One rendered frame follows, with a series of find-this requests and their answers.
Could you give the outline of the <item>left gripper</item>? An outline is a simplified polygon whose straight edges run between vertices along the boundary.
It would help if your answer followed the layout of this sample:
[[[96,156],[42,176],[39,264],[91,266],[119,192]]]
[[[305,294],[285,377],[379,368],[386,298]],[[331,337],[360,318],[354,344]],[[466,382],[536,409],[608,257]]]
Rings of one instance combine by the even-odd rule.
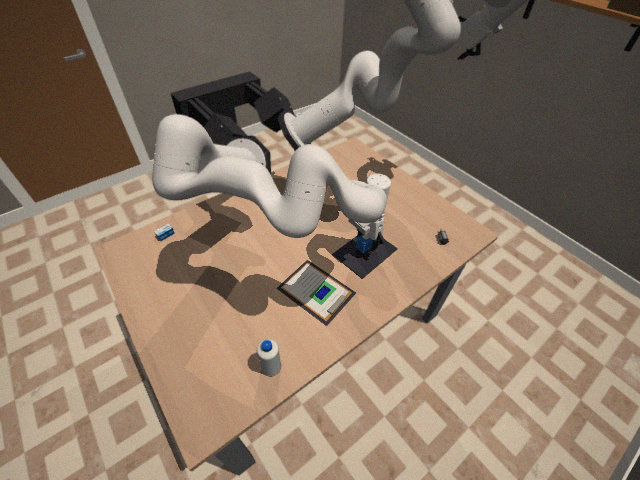
[[[460,37],[467,48],[467,51],[458,57],[463,60],[465,57],[478,56],[481,54],[481,43],[488,37],[493,29],[487,28],[480,19],[480,11],[474,13],[468,19],[458,16],[461,24]],[[476,47],[475,47],[476,46]],[[476,48],[476,52],[473,49]],[[470,50],[471,49],[471,50]]]

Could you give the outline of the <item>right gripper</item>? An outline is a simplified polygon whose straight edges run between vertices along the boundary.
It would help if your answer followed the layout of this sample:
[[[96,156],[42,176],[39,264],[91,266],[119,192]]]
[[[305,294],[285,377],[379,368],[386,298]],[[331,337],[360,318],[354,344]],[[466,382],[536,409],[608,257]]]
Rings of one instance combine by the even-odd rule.
[[[373,244],[371,246],[371,251],[376,250],[378,245],[383,244],[385,242],[383,238],[383,229],[384,229],[384,218],[380,217],[378,220],[372,222],[368,225],[370,227],[370,232],[366,234],[369,238],[372,239]],[[357,239],[362,233],[357,229]],[[378,236],[378,237],[377,237]],[[377,238],[377,241],[375,241]]]

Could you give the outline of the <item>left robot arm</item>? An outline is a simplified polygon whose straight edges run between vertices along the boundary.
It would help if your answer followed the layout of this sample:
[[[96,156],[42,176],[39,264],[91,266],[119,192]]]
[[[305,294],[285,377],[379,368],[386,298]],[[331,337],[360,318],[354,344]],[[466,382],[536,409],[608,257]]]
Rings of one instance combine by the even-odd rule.
[[[418,29],[397,30],[380,59],[371,51],[360,52],[351,60],[343,82],[335,91],[303,113],[284,115],[287,129],[299,147],[311,144],[353,116],[357,87],[371,111],[389,110],[398,98],[403,73],[416,55],[440,54],[457,42],[461,25],[450,0],[404,1]],[[501,23],[528,0],[485,1],[488,4],[482,6],[480,18],[495,34],[503,29]]]

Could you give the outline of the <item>dark grey flat mat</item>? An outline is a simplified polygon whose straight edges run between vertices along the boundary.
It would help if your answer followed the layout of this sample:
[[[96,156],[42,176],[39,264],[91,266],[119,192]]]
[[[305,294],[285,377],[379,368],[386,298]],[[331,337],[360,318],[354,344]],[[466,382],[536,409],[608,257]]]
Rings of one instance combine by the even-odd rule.
[[[357,236],[332,255],[362,279],[398,249],[385,240],[385,243],[378,245],[376,250],[361,258],[355,253],[356,241]]]

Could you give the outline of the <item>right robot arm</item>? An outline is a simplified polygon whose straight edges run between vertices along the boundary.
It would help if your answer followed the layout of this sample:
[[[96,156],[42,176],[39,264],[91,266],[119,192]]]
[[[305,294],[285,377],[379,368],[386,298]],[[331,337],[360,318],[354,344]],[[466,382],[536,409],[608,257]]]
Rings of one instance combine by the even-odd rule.
[[[255,142],[213,144],[204,127],[188,116],[169,115],[158,126],[152,182],[164,199],[179,201],[207,193],[244,198],[254,202],[277,231],[292,238],[306,237],[316,229],[328,185],[342,213],[362,234],[385,216],[390,179],[372,174],[366,182],[350,181],[319,146],[303,145],[293,153],[283,195],[264,166],[264,153]]]

